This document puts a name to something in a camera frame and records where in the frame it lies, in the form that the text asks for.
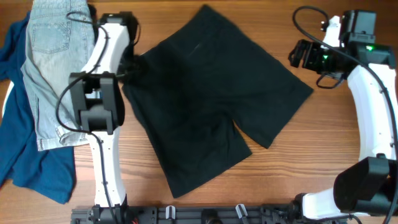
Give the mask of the black shorts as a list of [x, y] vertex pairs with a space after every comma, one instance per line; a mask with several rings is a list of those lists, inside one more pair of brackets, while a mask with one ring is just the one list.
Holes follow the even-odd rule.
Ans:
[[144, 127], [173, 197], [181, 197], [262, 147], [312, 88], [210, 6], [139, 57], [123, 92]]

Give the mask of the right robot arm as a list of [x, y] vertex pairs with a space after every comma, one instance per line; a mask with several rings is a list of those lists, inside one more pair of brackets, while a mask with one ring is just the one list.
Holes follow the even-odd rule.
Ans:
[[349, 10], [322, 22], [325, 38], [304, 33], [289, 53], [293, 67], [347, 82], [360, 134], [358, 162], [340, 173], [332, 188], [295, 199], [294, 219], [328, 222], [360, 215], [397, 215], [396, 60], [375, 43], [376, 13]]

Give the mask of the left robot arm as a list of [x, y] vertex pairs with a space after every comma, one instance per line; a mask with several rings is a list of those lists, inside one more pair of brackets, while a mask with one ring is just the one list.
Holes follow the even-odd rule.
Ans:
[[134, 45], [138, 22], [131, 12], [103, 14], [87, 64], [70, 75], [76, 123], [87, 131], [96, 181], [96, 219], [122, 219], [128, 208], [119, 164], [125, 107], [116, 76], [123, 53]]

